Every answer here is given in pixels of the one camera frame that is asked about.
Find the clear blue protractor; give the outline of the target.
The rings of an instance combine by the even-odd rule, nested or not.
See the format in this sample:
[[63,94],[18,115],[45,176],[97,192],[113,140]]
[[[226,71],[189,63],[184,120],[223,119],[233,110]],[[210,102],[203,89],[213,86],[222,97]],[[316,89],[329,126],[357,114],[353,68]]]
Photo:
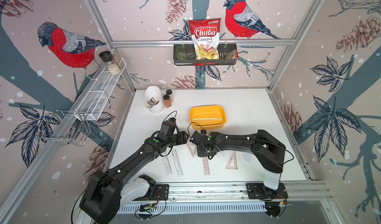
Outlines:
[[246,162],[252,163],[253,155],[250,153],[242,153],[243,158]]

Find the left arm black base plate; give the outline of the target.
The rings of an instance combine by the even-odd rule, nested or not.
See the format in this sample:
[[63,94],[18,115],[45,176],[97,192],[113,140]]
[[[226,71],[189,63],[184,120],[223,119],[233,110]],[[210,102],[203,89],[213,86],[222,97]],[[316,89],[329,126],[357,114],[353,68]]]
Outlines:
[[134,199],[134,201],[157,201],[168,200],[169,196],[169,184],[156,184],[155,187],[150,187],[148,193],[143,196]]

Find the long pink stencil ruler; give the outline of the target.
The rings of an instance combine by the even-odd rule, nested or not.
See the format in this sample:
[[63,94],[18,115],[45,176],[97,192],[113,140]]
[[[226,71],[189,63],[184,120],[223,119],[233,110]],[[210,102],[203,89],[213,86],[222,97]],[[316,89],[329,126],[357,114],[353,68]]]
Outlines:
[[204,175],[210,175],[210,169],[209,169],[209,164],[208,164],[208,157],[203,157],[202,158],[202,163],[203,163],[203,172]]

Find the pink right-angle set square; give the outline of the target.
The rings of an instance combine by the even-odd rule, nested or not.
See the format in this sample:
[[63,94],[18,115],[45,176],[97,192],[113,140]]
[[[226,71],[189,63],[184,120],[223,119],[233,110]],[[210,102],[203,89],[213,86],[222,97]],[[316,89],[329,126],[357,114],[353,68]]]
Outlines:
[[238,169],[238,165],[237,165],[237,156],[236,156],[236,152],[233,151],[226,166],[225,166],[226,169],[234,169],[234,170],[237,170]]

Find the thin clear straight ruler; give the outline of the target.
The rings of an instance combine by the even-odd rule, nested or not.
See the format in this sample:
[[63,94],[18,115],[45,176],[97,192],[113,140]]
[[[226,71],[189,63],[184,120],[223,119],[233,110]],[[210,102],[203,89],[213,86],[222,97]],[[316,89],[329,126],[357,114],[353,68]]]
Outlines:
[[204,120],[223,120],[223,118],[214,118],[214,117],[212,117],[212,118],[208,118],[208,117],[202,117],[202,118],[194,118],[193,120],[197,120],[197,121],[199,121],[199,120],[201,120],[201,121],[204,121]]

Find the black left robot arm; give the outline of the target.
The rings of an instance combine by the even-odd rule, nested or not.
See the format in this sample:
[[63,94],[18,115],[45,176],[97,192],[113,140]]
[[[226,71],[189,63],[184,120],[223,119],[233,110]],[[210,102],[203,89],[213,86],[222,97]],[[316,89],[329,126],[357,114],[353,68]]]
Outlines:
[[186,131],[178,131],[177,134],[162,139],[158,136],[147,138],[142,146],[122,163],[92,175],[79,203],[80,209],[98,224],[110,223],[122,205],[122,190],[131,178],[168,147],[184,145],[188,139]]

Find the pink triangle set square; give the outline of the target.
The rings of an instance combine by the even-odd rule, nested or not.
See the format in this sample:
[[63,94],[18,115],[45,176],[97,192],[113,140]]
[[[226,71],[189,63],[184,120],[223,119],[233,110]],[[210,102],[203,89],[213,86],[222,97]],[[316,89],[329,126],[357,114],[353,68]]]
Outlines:
[[192,157],[195,157],[196,153],[197,153],[197,147],[191,143],[187,143],[187,147],[188,147]]

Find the yellow plastic storage box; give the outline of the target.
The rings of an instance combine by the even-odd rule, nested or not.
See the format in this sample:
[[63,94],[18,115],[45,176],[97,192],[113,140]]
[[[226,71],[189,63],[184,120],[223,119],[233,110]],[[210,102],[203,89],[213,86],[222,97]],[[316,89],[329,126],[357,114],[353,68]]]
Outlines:
[[[223,118],[223,120],[204,120],[197,121],[194,118]],[[223,107],[219,105],[207,105],[207,106],[197,106],[190,110],[190,122],[191,126],[195,130],[210,130],[222,128],[226,123],[226,115]]]

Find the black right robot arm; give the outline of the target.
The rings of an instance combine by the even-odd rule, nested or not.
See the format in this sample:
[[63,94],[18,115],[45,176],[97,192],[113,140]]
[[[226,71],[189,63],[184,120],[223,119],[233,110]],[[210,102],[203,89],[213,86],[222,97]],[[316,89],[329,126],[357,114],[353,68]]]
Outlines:
[[197,146],[199,157],[213,157],[221,151],[237,151],[256,156],[265,169],[264,187],[276,191],[283,173],[286,146],[265,130],[250,135],[227,135],[195,131],[190,142]]

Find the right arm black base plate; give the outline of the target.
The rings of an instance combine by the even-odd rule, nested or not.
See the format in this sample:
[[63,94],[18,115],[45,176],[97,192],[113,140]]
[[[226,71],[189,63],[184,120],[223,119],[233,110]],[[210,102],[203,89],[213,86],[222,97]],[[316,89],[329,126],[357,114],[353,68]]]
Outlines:
[[281,182],[276,190],[265,187],[261,182],[247,183],[246,188],[248,198],[251,200],[270,202],[274,199],[286,200],[289,198],[285,185]]

